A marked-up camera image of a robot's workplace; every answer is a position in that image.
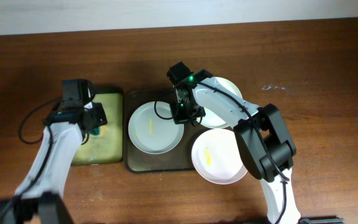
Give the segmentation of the yellow green sponge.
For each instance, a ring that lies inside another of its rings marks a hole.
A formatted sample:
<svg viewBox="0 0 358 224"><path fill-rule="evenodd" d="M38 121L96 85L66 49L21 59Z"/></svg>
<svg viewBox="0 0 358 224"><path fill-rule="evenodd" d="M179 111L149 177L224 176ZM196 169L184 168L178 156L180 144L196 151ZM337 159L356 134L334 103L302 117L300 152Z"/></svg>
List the yellow green sponge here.
<svg viewBox="0 0 358 224"><path fill-rule="evenodd" d="M89 133L90 133L90 135L93 135L93 136L104 136L106 134L106 127L100 126L100 127L94 128Z"/></svg>

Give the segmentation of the white plate with yellow streak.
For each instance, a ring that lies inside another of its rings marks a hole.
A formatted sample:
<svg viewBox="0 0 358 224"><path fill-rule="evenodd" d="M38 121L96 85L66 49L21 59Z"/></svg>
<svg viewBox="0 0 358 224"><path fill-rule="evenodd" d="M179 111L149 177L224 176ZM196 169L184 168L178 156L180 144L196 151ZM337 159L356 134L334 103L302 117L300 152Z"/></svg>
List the white plate with yellow streak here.
<svg viewBox="0 0 358 224"><path fill-rule="evenodd" d="M133 145L147 154L163 154L172 150L181 141L185 127L172 119L158 117L154 101L138 107L128 124L128 134Z"/></svg>

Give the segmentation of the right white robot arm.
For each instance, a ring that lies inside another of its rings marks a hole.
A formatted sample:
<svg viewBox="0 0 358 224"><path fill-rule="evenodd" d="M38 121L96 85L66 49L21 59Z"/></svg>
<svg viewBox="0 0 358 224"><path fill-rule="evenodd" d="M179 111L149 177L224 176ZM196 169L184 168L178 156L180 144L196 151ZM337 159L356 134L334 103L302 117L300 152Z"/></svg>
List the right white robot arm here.
<svg viewBox="0 0 358 224"><path fill-rule="evenodd" d="M299 223L301 214L291 186L296 147L279 109L238 97L207 70L170 69L176 123L194 122L209 109L233 130L242 163L260 181L270 223Z"/></svg>

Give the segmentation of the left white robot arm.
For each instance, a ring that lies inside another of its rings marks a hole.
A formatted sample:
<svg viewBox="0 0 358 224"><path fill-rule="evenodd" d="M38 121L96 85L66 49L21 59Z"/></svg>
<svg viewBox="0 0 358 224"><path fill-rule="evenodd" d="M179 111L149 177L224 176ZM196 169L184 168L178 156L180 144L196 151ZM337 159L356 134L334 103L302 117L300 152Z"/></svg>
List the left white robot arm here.
<svg viewBox="0 0 358 224"><path fill-rule="evenodd" d="M101 103L77 108L56 103L43 121L38 154L10 199L0 199L0 223L25 223L37 215L42 223L73 223L63 203L65 183L76 151L90 131L107 123Z"/></svg>

